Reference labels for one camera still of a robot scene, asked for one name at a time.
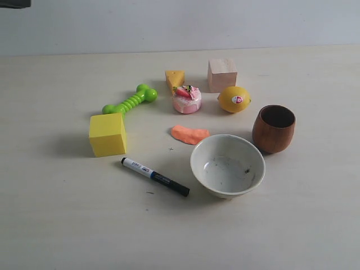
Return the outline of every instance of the wooden cup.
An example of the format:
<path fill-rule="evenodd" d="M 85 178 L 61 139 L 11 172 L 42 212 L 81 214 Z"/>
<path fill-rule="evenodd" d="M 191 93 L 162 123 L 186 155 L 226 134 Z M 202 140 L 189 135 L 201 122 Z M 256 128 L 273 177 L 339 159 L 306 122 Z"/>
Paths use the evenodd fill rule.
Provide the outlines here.
<path fill-rule="evenodd" d="M 263 107 L 253 127 L 253 141 L 260 150 L 273 154 L 287 148 L 294 135 L 295 115 L 280 105 Z"/>

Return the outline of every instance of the marker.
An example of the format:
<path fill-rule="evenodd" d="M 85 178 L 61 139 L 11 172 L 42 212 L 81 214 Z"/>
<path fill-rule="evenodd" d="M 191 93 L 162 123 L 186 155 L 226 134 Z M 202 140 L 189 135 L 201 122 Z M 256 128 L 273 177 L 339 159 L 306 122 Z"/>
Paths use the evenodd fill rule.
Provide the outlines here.
<path fill-rule="evenodd" d="M 124 157 L 121 160 L 121 163 L 125 167 L 128 167 L 135 172 L 141 173 L 143 176 L 149 177 L 150 179 L 157 181 L 164 186 L 167 186 L 169 189 L 180 193 L 182 196 L 187 197 L 187 195 L 189 195 L 190 190 L 187 187 L 184 187 L 182 184 L 172 181 L 171 179 L 141 165 L 140 163 L 137 163 L 127 157 Z"/>

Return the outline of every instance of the orange clay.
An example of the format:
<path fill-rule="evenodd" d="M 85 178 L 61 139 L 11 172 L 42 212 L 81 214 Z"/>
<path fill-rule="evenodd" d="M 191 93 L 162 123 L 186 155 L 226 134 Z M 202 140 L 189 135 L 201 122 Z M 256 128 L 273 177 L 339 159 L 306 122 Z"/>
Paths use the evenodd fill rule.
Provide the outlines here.
<path fill-rule="evenodd" d="M 171 135 L 184 143 L 189 145 L 196 145 L 201 140 L 210 136 L 210 132 L 207 129 L 192 129 L 185 128 L 181 125 L 176 125 L 171 129 Z"/>

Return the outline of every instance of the yellow lemon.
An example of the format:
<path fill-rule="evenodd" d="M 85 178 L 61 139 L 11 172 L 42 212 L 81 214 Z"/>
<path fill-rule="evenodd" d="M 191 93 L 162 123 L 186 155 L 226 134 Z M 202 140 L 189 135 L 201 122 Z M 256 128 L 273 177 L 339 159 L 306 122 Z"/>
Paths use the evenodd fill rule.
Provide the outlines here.
<path fill-rule="evenodd" d="M 245 110 L 251 102 L 250 95 L 245 88 L 230 86 L 218 96 L 220 107 L 229 113 L 238 113 Z"/>

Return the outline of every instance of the green dog chew toy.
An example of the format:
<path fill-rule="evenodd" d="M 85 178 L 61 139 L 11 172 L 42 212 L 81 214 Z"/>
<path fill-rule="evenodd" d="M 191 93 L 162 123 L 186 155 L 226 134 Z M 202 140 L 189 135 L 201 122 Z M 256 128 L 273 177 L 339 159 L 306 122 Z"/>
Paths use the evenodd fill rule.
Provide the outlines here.
<path fill-rule="evenodd" d="M 123 115 L 131 110 L 132 108 L 139 105 L 141 102 L 146 100 L 147 102 L 152 102 L 156 100 L 158 93 L 155 89 L 150 88 L 147 84 L 139 84 L 136 88 L 136 94 L 134 94 L 129 99 L 118 105 L 105 105 L 102 108 L 103 114 L 115 114 L 122 113 Z"/>

